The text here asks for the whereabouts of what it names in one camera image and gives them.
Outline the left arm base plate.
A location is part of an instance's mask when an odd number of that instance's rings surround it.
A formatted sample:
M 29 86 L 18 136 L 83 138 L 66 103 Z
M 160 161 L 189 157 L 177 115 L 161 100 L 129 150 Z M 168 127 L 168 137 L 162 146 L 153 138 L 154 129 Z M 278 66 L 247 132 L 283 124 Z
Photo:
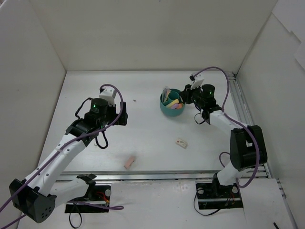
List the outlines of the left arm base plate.
M 83 196 L 80 198 L 75 198 L 73 201 L 81 201 L 81 202 L 88 202 L 90 204 L 95 204 L 99 206 L 108 207 L 110 204 L 110 195 L 111 195 L 111 186 L 110 185 L 97 185 L 88 196 Z M 76 204 L 67 203 L 65 205 L 64 213 L 108 213 L 108 209 L 103 208 L 96 208 L 87 206 L 84 204 Z

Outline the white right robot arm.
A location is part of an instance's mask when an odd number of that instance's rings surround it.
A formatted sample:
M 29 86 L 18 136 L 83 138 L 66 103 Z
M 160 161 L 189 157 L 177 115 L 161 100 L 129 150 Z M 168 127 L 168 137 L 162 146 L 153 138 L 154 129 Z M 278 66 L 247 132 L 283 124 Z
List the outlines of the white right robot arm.
M 255 178 L 259 166 L 266 163 L 268 157 L 261 127 L 233 119 L 217 104 L 214 92 L 215 87 L 211 84 L 196 88 L 188 84 L 180 92 L 180 96 L 186 104 L 195 105 L 203 119 L 202 123 L 215 126 L 230 137 L 230 161 L 215 174 L 211 184 L 212 193 L 221 197 L 230 185 L 247 187 Z

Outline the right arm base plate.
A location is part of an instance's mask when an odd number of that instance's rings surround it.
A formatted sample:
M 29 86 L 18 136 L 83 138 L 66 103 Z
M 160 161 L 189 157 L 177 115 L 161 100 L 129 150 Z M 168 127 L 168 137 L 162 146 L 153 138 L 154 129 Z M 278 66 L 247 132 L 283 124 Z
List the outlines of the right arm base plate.
M 212 183 L 196 183 L 195 206 L 199 210 L 221 210 L 244 208 L 238 186 L 233 185 L 216 190 Z

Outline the pink highlighter block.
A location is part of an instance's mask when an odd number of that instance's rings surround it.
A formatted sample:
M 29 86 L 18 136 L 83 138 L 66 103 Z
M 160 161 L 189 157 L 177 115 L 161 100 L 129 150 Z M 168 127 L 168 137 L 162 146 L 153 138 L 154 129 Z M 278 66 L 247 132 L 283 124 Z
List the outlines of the pink highlighter block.
M 171 107 L 171 109 L 181 109 L 183 107 L 183 104 L 182 103 L 179 103 L 179 104 L 175 104 Z

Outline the yellow highlighter block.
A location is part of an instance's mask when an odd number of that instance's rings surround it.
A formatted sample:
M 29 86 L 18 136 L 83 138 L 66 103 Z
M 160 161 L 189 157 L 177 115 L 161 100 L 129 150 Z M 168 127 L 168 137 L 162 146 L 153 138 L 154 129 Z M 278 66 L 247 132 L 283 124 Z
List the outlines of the yellow highlighter block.
M 179 100 L 178 99 L 171 101 L 169 104 L 166 105 L 166 107 L 167 108 L 171 108 L 175 104 L 179 104 Z

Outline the white red printed eraser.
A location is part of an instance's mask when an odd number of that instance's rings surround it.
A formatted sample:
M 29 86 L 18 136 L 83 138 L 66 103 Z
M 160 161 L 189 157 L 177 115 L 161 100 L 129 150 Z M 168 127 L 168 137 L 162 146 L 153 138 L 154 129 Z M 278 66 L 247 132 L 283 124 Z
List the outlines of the white red printed eraser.
M 181 138 L 177 138 L 175 143 L 178 146 L 182 147 L 183 149 L 186 149 L 188 147 L 188 143 L 185 140 L 181 139 Z

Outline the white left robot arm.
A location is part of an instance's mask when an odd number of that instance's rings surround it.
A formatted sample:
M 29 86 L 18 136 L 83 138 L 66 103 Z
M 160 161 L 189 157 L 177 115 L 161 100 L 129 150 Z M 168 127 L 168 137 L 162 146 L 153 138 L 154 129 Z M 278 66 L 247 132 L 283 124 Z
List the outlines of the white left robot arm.
M 120 102 L 119 112 L 115 105 L 103 98 L 90 101 L 89 112 L 68 126 L 57 147 L 42 164 L 23 180 L 15 179 L 9 185 L 10 201 L 14 207 L 36 223 L 44 222 L 56 207 L 70 200 L 94 197 L 94 174 L 78 175 L 61 188 L 55 188 L 54 184 L 70 162 L 99 134 L 104 134 L 110 126 L 127 124 L 124 101 Z

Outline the pink eraser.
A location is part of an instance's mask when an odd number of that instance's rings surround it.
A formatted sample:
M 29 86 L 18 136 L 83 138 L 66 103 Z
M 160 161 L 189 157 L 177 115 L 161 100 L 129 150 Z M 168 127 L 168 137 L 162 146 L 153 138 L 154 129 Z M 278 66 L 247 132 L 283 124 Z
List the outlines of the pink eraser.
M 129 157 L 128 160 L 124 164 L 124 168 L 129 169 L 134 162 L 135 162 L 135 157 L 134 156 Z

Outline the teal round desk organizer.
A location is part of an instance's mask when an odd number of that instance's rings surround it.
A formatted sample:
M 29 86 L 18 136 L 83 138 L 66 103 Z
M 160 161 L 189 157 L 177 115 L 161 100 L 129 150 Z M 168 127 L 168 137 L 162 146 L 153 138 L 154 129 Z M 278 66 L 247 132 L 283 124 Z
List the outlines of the teal round desk organizer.
M 180 96 L 180 90 L 165 87 L 160 94 L 159 107 L 161 112 L 167 117 L 177 117 L 181 115 L 185 108 L 185 102 Z

